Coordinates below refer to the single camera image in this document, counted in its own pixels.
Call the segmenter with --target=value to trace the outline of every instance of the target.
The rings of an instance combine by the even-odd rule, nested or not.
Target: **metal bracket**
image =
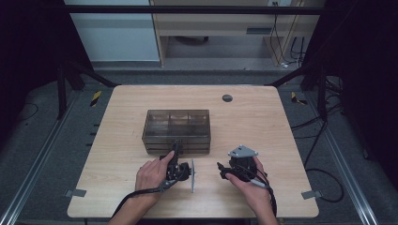
[[[195,160],[191,159],[191,193],[195,192]]]
[[[72,196],[84,197],[86,192],[87,192],[86,190],[82,190],[82,189],[74,189],[74,190],[67,189],[65,191],[64,196],[68,197],[68,198],[71,198]]]
[[[232,158],[248,158],[258,156],[258,152],[241,144],[239,147],[228,153]]]
[[[319,198],[322,197],[323,194],[320,190],[309,190],[309,191],[305,191],[305,192],[301,192],[302,198],[307,200],[307,199],[311,199],[311,198]]]

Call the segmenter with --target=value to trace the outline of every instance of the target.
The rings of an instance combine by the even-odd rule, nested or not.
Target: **aluminum rail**
[[[315,114],[318,114],[316,109],[316,100],[312,95],[304,93],[305,97],[309,100],[309,103]],[[352,173],[348,163],[344,159],[342,151],[340,150],[339,144],[333,137],[330,129],[326,127],[325,129],[325,137],[329,144],[329,150],[331,157],[333,158],[334,163],[336,164],[336,168],[339,171],[339,174],[342,177],[345,188],[351,197],[352,203],[357,209],[358,215],[360,216],[360,220],[364,225],[377,225],[377,219],[375,214],[366,200],[366,197],[360,188],[360,184],[358,183],[355,175]]]
[[[68,13],[169,13],[169,14],[272,14],[335,15],[341,8],[323,7],[238,7],[238,6],[85,6],[42,5],[42,9]]]
[[[65,121],[68,119],[69,113],[78,97],[78,93],[76,94],[72,92],[71,97],[69,98],[70,105],[66,113],[64,114],[62,119],[55,122],[53,129],[50,132],[50,135],[47,137],[45,143],[38,152],[38,156],[31,166],[27,176],[24,178],[18,192],[15,194],[13,200],[8,205],[6,212],[3,214],[3,216],[0,217],[1,225],[13,225],[17,221],[18,215],[23,210],[23,207],[28,200],[30,193],[35,187],[35,184],[38,181],[41,172],[46,165],[46,161],[53,151],[53,146],[58,137],[58,134],[61,131],[61,128],[64,126]]]

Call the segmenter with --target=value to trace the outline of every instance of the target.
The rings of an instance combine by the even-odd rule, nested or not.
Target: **wooden table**
[[[233,97],[224,102],[222,96]],[[253,218],[242,194],[222,180],[217,162],[228,165],[227,153],[240,144],[259,152],[278,203],[278,218],[313,218],[314,199],[278,91],[251,85],[121,85],[115,88],[98,134],[84,165],[68,215],[72,218],[109,218],[134,191],[135,174],[148,160],[142,141],[147,110],[210,112],[211,147],[208,155],[182,155],[195,160],[195,191],[191,180],[167,190],[146,218]]]

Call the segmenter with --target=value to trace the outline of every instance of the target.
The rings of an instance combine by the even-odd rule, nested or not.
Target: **black cable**
[[[310,139],[310,138],[316,138],[316,135],[307,136],[307,137],[295,137],[295,139]]]
[[[314,60],[312,60],[312,61],[308,62],[308,64],[304,65],[305,67],[302,67],[302,68],[301,68],[302,71],[304,71],[304,69],[312,68],[312,67],[314,67],[317,63],[322,62],[322,59],[323,59],[323,57],[325,56],[325,53],[327,52],[327,50],[328,50],[328,48],[329,48],[329,45],[330,45],[330,43],[331,43],[330,40],[335,38],[335,36],[336,36],[336,34],[337,34],[337,31],[338,31],[338,30],[340,29],[340,27],[344,24],[344,22],[346,21],[346,19],[348,18],[348,16],[351,14],[353,8],[355,8],[355,6],[356,6],[356,4],[357,4],[358,2],[359,2],[359,0],[356,0],[356,1],[354,2],[354,4],[351,6],[351,8],[348,10],[348,12],[344,15],[344,18],[340,21],[339,25],[331,32],[331,34],[330,34],[330,35],[328,36],[328,38],[324,41],[324,43],[323,43],[322,46],[319,48],[319,50],[313,55],[313,59],[314,59]],[[316,117],[315,119],[312,119],[312,120],[310,120],[310,121],[313,121],[313,122],[314,122],[314,121],[316,121],[318,118],[320,118],[320,117],[318,116],[318,117]],[[300,125],[300,126],[294,126],[294,127],[292,127],[292,128],[303,128],[303,127]],[[307,163],[307,161],[308,161],[308,159],[309,159],[311,153],[312,153],[313,150],[314,150],[314,145],[316,144],[317,139],[314,141],[312,150],[310,151],[310,154],[307,156],[307,158],[306,158],[306,160],[305,160],[304,168],[305,168],[305,166],[306,166],[306,163]],[[330,177],[332,177],[332,178],[338,183],[338,185],[339,185],[339,187],[340,187],[340,189],[341,189],[341,191],[342,191],[342,194],[341,194],[340,198],[338,198],[337,200],[329,200],[329,199],[326,199],[326,198],[321,197],[321,198],[320,198],[321,200],[326,201],[326,202],[329,202],[329,203],[336,203],[336,202],[339,202],[339,201],[344,197],[343,185],[337,180],[337,178],[336,178],[335,176],[333,176],[333,175],[330,174],[329,172],[326,172],[326,171],[323,171],[323,170],[320,170],[320,169],[308,169],[308,170],[306,170],[306,171],[318,171],[318,172],[325,173],[325,174],[329,175]]]
[[[304,160],[304,168],[307,166],[308,159],[310,159],[310,156],[311,156],[311,154],[313,153],[313,151],[315,149],[315,145],[318,142],[319,137],[321,136],[322,132],[325,130],[325,127],[326,127],[327,123],[328,122],[324,121],[324,123],[322,124],[321,129],[319,130],[319,133],[316,135],[316,138],[315,138],[315,141],[313,143],[313,146],[310,149],[310,153],[308,153],[307,157]]]
[[[184,174],[185,170],[186,169],[184,167],[184,170],[182,171],[180,176],[177,178],[177,180],[175,180],[174,182],[170,182],[170,184],[168,184],[165,187],[156,187],[156,188],[136,190],[136,191],[126,195],[126,197],[123,198],[123,200],[120,202],[120,204],[115,209],[115,212],[112,215],[112,218],[117,214],[117,212],[119,212],[119,210],[122,208],[123,204],[126,202],[127,199],[133,198],[133,197],[135,197],[137,195],[140,195],[140,194],[150,194],[150,193],[164,192],[164,190],[166,190],[168,188],[171,188],[173,185],[175,185],[178,182],[179,179],[181,179],[181,177]]]
[[[33,106],[36,107],[36,110],[35,110],[35,112],[33,112],[33,113],[32,113],[31,115],[29,115],[28,117],[23,118],[23,119],[19,119],[18,122],[21,122],[21,121],[23,121],[23,120],[30,119],[30,118],[32,118],[32,117],[38,112],[38,105],[37,105],[37,104],[34,104],[34,103],[25,103],[25,105],[33,105]]]
[[[340,94],[336,94],[336,95],[330,95],[326,98],[326,101],[329,101],[329,99],[337,97],[338,99],[340,99],[341,95]]]
[[[318,66],[320,63],[322,63],[322,61],[325,59],[325,55],[329,51],[329,46],[331,45],[332,40],[335,40],[337,38],[342,38],[342,37],[336,37],[337,34],[338,34],[338,31],[343,26],[343,24],[347,20],[348,16],[351,14],[352,10],[355,8],[355,6],[357,5],[357,3],[359,1],[360,0],[356,0],[352,4],[351,8],[344,15],[344,17],[339,22],[339,24],[336,26],[336,28],[333,29],[333,31],[326,38],[326,40],[322,43],[322,45],[318,48],[318,50],[314,53],[314,55],[312,55],[312,60],[310,60],[307,63],[305,63],[299,69],[296,69],[296,70],[292,71],[290,74],[288,74],[287,76],[283,77],[282,79],[279,79],[276,82],[272,82],[270,84],[264,84],[264,85],[271,85],[271,86],[274,86],[274,87],[279,87],[283,83],[288,82],[288,80],[293,79],[293,78],[297,77],[298,75],[301,75],[304,71],[308,71],[309,69],[313,69],[316,66]]]
[[[321,170],[321,169],[317,169],[317,168],[311,168],[311,169],[307,169],[307,170],[305,170],[305,171],[306,171],[306,172],[314,171],[314,172],[321,172],[321,173],[324,173],[324,174],[330,176],[330,177],[331,177],[333,180],[335,180],[336,183],[339,185],[340,190],[341,190],[341,194],[340,194],[340,197],[339,197],[339,198],[337,198],[337,199],[335,199],[335,200],[331,200],[331,199],[324,198],[324,197],[322,196],[322,197],[319,197],[319,199],[321,199],[321,200],[323,200],[323,201],[325,201],[325,202],[328,202],[328,203],[338,203],[339,201],[341,201],[341,200],[344,198],[344,187],[343,187],[342,183],[340,183],[340,181],[337,179],[337,177],[335,177],[333,174],[331,174],[330,172]]]
[[[330,109],[328,109],[328,113],[330,113],[332,110],[334,110],[335,108],[337,108],[337,107],[340,107],[342,104],[341,103],[338,103],[338,104],[336,104],[336,105],[334,105],[333,107],[331,107]],[[298,130],[298,129],[301,129],[301,128],[305,128],[305,127],[307,127],[307,126],[309,126],[310,124],[313,124],[314,122],[316,122],[318,119],[320,119],[321,117],[320,116],[317,116],[317,117],[315,117],[315,118],[313,118],[313,119],[311,119],[311,120],[309,120],[309,121],[307,121],[307,122],[304,122],[304,123],[302,123],[302,124],[300,124],[300,125],[295,125],[295,126],[292,126],[291,127],[291,129],[293,130],[293,131],[295,131],[295,130]]]
[[[271,49],[272,49],[272,51],[273,51],[273,53],[274,53],[274,55],[275,55],[275,59],[276,59],[278,65],[280,65],[281,62],[279,61],[278,57],[276,56],[276,52],[275,52],[275,50],[274,50],[274,48],[273,48],[273,46],[272,46],[272,35],[273,35],[274,31],[275,31],[275,35],[276,35],[276,38],[277,38],[277,40],[278,40],[278,44],[279,44],[279,48],[280,48],[280,51],[281,51],[281,57],[282,57],[282,59],[283,59],[287,64],[295,63],[295,62],[291,62],[291,61],[286,60],[286,59],[284,58],[284,56],[283,56],[282,45],[281,45],[281,42],[280,42],[280,40],[279,40],[278,31],[277,31],[277,28],[276,28],[276,22],[277,22],[277,20],[278,20],[278,14],[275,14],[274,24],[273,24],[272,31],[271,31],[271,34],[270,34],[270,37],[269,37],[269,45],[271,46]]]
[[[304,161],[304,164],[303,164],[303,165],[304,165],[304,168],[307,167],[307,162],[308,162],[308,160],[310,159],[310,156],[311,156],[311,154],[312,154],[313,151],[314,151],[315,145],[316,145],[316,143],[318,142],[318,139],[319,139],[320,135],[321,135],[322,132],[326,129],[327,123],[328,123],[328,122],[325,121],[325,122],[322,124],[322,127],[321,127],[321,129],[319,130],[318,135],[316,135],[316,139],[315,139],[315,141],[314,141],[314,143],[313,143],[313,146],[312,146],[311,149],[310,149],[310,153],[308,153],[307,157],[305,158],[305,161]],[[321,200],[323,200],[323,201],[325,201],[325,202],[328,202],[328,203],[338,203],[339,201],[341,201],[341,200],[343,199],[343,197],[344,197],[344,188],[343,188],[343,185],[340,183],[340,181],[339,181],[333,174],[331,174],[330,172],[321,170],[321,169],[317,169],[317,168],[306,169],[305,171],[306,171],[306,172],[316,171],[316,172],[324,173],[324,174],[330,176],[332,179],[334,179],[334,180],[337,182],[337,184],[339,185],[340,190],[341,190],[341,195],[340,195],[340,197],[339,197],[338,199],[336,199],[336,200],[331,200],[331,199],[327,199],[327,198],[324,198],[324,197],[319,197]]]
[[[334,93],[341,94],[343,92],[343,89],[340,86],[334,84],[333,82],[329,81],[328,79],[326,79],[326,85],[327,85],[327,89]]]
[[[278,212],[278,206],[277,206],[277,203],[276,203],[275,195],[274,195],[274,193],[273,193],[273,189],[272,189],[272,187],[269,185],[269,182],[268,182],[268,180],[267,180],[267,177],[266,177],[262,172],[260,172],[260,173],[264,176],[264,178],[267,180],[267,181],[265,181],[265,180],[262,179],[257,173],[251,172],[250,170],[248,170],[248,169],[246,169],[246,168],[244,168],[244,167],[242,167],[242,166],[240,166],[240,165],[237,165],[237,166],[238,166],[240,169],[246,171],[247,173],[250,173],[251,175],[254,175],[257,179],[260,180],[261,183],[263,183],[263,184],[265,185],[265,188],[268,190],[268,193],[269,193],[269,195],[270,195],[270,197],[271,197],[271,201],[270,201],[270,202],[271,202],[272,212],[273,212],[274,216],[276,217],[277,212]]]
[[[300,59],[300,61],[302,61],[302,55],[306,53],[306,52],[303,52],[303,51],[302,51],[302,49],[304,48],[304,37],[301,39],[300,52],[295,52],[295,51],[293,51],[293,48],[294,48],[294,46],[295,46],[295,44],[296,44],[296,40],[297,40],[297,37],[294,37],[294,38],[293,38],[292,45],[290,46],[290,57],[291,57],[291,58],[294,58],[294,59]],[[294,54],[299,54],[299,57],[295,57],[292,53],[294,53]]]

